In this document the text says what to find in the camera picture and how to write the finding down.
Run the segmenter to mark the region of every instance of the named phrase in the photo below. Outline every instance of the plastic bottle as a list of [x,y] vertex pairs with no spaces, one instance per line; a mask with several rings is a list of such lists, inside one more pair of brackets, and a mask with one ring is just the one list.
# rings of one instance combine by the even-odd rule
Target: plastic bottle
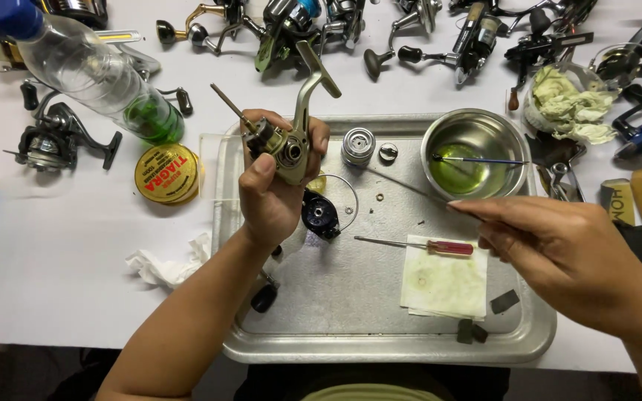
[[0,0],[0,31],[41,82],[150,143],[182,138],[180,112],[83,23],[44,14],[30,0]]

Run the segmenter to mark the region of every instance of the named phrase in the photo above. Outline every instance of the green liquid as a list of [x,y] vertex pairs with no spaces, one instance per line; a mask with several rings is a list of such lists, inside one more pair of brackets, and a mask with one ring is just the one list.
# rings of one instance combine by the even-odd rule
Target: green liquid
[[[461,143],[448,143],[434,151],[442,157],[482,159],[473,148]],[[488,163],[441,160],[430,161],[430,173],[438,185],[448,193],[471,193],[481,186],[489,176]]]
[[131,132],[154,145],[179,142],[185,133],[180,111],[162,96],[137,98],[123,115]]

